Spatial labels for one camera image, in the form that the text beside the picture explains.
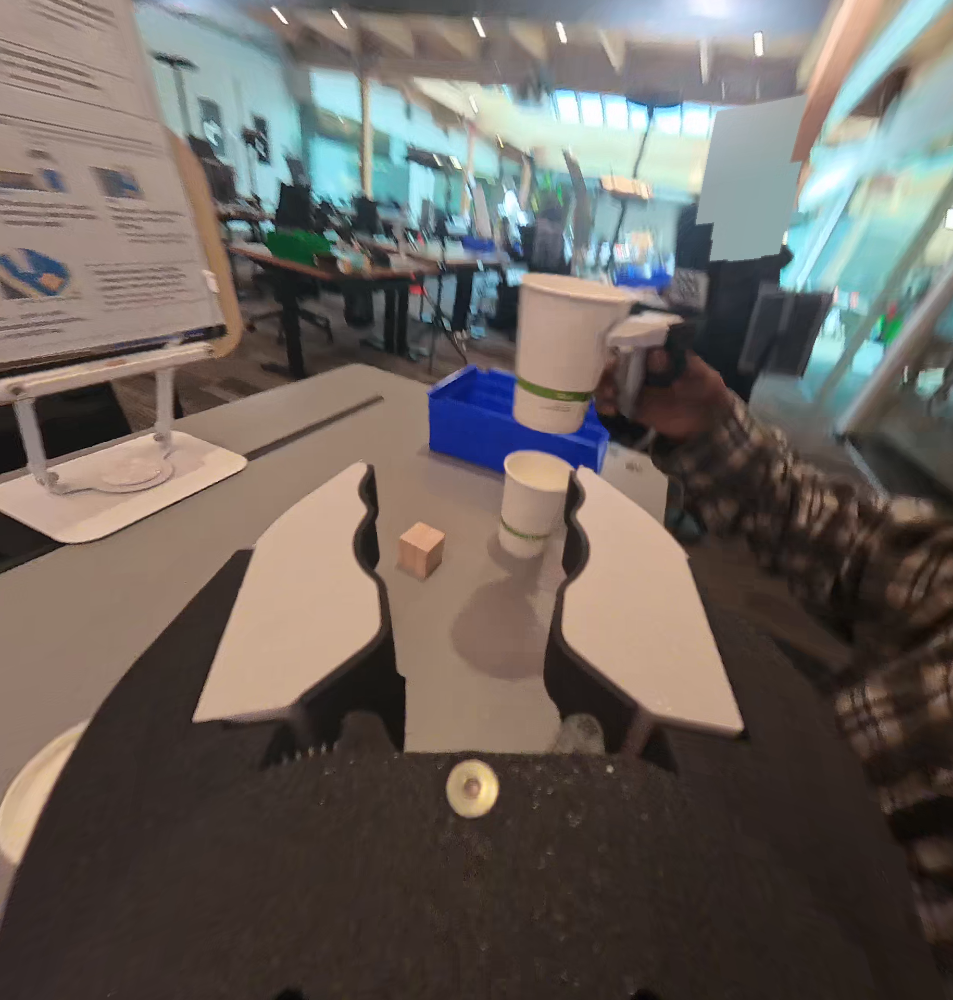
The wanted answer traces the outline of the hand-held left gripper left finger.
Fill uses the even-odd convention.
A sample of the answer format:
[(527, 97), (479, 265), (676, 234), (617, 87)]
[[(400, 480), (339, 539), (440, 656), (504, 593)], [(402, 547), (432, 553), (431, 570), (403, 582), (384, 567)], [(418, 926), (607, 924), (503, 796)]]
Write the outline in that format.
[(345, 717), (379, 719), (406, 742), (406, 680), (378, 573), (374, 468), (358, 461), (298, 500), (250, 549), (195, 705), (195, 723), (286, 722), (311, 748)]

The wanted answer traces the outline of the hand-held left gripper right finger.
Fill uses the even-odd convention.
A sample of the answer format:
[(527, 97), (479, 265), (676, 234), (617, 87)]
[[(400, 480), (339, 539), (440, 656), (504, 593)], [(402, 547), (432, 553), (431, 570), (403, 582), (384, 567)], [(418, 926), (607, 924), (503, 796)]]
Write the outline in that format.
[(563, 578), (545, 648), (560, 720), (595, 720), (608, 754), (659, 730), (726, 740), (745, 721), (683, 547), (594, 471), (570, 475)]

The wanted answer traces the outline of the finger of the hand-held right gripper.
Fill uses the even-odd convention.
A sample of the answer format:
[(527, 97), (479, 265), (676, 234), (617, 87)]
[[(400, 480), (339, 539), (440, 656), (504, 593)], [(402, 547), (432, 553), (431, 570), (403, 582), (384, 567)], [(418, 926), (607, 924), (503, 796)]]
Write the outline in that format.
[(679, 327), (683, 317), (645, 309), (633, 312), (608, 329), (603, 343), (612, 351), (635, 351), (662, 348), (672, 329)]

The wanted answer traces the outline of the white cup green band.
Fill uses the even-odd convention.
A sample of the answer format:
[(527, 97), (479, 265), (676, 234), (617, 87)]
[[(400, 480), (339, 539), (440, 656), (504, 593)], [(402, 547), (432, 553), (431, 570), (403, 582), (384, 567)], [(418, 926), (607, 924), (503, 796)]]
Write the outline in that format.
[(36, 752), (8, 786), (0, 805), (0, 855), (19, 866), (45, 804), (90, 720), (83, 720), (58, 734)]
[(520, 282), (512, 415), (552, 435), (578, 432), (608, 359), (611, 328), (637, 304), (619, 288), (569, 276)]
[(498, 542), (511, 557), (544, 553), (558, 528), (573, 467), (557, 456), (533, 450), (510, 453), (498, 523)]

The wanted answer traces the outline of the wooden cube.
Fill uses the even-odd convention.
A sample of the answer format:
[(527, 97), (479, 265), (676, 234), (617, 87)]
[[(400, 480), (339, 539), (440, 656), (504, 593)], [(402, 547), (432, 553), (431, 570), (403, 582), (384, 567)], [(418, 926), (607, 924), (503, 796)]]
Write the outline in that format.
[(444, 553), (445, 532), (419, 521), (400, 535), (396, 565), (412, 578), (424, 581), (442, 564)]

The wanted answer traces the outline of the blue plastic bin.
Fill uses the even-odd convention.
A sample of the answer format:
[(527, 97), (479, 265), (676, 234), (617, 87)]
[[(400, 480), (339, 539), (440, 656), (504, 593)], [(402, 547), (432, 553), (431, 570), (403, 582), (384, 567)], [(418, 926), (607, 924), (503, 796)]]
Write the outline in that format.
[(429, 389), (429, 447), (495, 472), (517, 451), (557, 456), (571, 466), (603, 470), (610, 436), (590, 405), (581, 429), (568, 435), (527, 428), (512, 416), (515, 374), (468, 365)]

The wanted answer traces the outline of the person's right forearm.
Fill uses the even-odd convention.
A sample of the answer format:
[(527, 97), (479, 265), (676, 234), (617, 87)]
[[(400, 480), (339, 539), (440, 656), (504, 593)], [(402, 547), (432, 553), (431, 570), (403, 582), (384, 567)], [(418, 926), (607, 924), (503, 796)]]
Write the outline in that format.
[(658, 463), (697, 517), (744, 541), (847, 644), (859, 675), (953, 657), (953, 517), (823, 473), (731, 394), (708, 433), (658, 435)]

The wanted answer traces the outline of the person's right hand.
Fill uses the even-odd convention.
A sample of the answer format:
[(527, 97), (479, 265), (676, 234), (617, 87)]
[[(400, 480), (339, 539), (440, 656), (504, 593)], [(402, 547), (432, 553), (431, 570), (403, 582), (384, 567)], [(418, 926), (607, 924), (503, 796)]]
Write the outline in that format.
[(683, 355), (684, 368), (669, 386), (645, 386), (636, 396), (632, 415), (620, 414), (618, 363), (613, 360), (595, 387), (595, 409), (601, 417), (622, 420), (673, 441), (708, 433), (732, 407), (732, 394), (720, 374), (693, 350)]

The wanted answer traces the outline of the dark grey monitor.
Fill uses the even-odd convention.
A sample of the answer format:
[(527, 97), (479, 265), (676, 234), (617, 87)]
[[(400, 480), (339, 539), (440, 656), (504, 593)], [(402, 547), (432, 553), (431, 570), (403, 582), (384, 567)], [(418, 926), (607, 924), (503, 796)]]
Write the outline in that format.
[(832, 292), (759, 289), (737, 369), (746, 376), (802, 378), (821, 327), (833, 306)]

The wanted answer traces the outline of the person's plaid shirt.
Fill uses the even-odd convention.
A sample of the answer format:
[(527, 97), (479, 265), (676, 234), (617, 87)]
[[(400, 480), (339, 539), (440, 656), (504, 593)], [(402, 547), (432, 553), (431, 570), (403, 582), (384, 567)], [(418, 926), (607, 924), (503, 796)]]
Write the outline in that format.
[(904, 851), (922, 935), (953, 997), (953, 657), (886, 664), (837, 687), (833, 707)]

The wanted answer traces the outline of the wooden office desk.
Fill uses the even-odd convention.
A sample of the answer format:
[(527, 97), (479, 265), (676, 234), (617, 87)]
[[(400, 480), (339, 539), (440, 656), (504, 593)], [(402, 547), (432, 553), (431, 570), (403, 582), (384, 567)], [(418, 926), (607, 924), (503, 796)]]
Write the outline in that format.
[(436, 268), (430, 263), (400, 267), (348, 268), (334, 261), (322, 266), (274, 256), (261, 244), (234, 244), (228, 247), (232, 258), (245, 259), (262, 269), (271, 282), (275, 301), (281, 309), (281, 329), (286, 355), (286, 367), (267, 367), (267, 370), (284, 373), (295, 381), (308, 377), (300, 321), (317, 325), (328, 343), (333, 343), (333, 329), (329, 320), (312, 315), (300, 306), (300, 288), (308, 282), (319, 286), (333, 285), (340, 292), (383, 293), (383, 338), (366, 340), (374, 350), (410, 361), (419, 361), (421, 353), (408, 343), (408, 297), (413, 286), (435, 276)]

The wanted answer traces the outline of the green parts bin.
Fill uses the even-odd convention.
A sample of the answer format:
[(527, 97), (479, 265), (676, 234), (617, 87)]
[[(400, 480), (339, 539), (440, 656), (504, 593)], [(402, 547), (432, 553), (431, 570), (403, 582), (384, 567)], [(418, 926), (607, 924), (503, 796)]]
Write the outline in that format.
[(275, 229), (265, 244), (274, 257), (298, 264), (322, 266), (334, 260), (333, 242), (317, 231)]

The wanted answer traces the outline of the white printed paper sheet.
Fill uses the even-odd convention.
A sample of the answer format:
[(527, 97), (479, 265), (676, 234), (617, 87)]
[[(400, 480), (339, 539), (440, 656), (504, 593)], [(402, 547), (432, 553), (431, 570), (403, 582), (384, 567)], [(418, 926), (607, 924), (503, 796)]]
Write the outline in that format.
[(133, 4), (0, 1), (0, 371), (222, 324)]

